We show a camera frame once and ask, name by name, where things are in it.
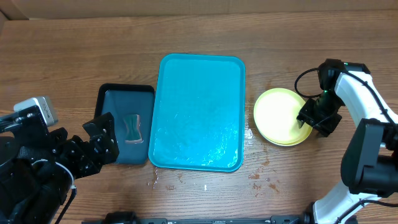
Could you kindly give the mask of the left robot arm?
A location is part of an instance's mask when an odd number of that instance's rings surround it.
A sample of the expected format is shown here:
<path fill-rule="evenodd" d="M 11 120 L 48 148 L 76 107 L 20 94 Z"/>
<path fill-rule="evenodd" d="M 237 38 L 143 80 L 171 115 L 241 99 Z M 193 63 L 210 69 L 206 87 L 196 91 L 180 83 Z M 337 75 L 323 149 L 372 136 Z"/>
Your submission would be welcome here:
<path fill-rule="evenodd" d="M 38 106 L 1 117 L 1 223 L 50 223 L 76 196 L 75 180 L 116 161 L 112 114 L 83 128 L 89 141 L 49 131 Z"/>

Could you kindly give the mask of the yellow-green plate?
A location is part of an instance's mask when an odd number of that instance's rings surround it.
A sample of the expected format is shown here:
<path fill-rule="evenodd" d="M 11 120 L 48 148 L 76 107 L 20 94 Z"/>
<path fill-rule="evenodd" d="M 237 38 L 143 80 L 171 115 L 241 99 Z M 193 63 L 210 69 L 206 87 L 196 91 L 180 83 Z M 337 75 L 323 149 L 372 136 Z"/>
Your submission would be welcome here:
<path fill-rule="evenodd" d="M 304 133 L 312 127 L 304 124 L 299 128 L 297 116 L 305 101 L 286 88 L 265 91 L 256 100 L 254 122 L 259 133 Z"/>
<path fill-rule="evenodd" d="M 267 141 L 278 146 L 295 146 L 306 140 L 311 130 L 304 133 L 261 133 Z"/>

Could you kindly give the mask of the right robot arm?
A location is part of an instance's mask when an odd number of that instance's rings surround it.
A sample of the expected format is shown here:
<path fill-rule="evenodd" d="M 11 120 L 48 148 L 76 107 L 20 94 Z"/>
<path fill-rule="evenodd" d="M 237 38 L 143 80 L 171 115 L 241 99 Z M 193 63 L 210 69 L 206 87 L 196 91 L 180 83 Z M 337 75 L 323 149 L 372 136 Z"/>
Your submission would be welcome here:
<path fill-rule="evenodd" d="M 363 63 L 326 59 L 314 68 L 322 93 L 307 97 L 298 125 L 329 136 L 341 121 L 344 106 L 356 130 L 343 155 L 341 180 L 326 196 L 311 203 L 294 223 L 357 223 L 355 213 L 397 192 L 397 114 L 373 83 Z"/>

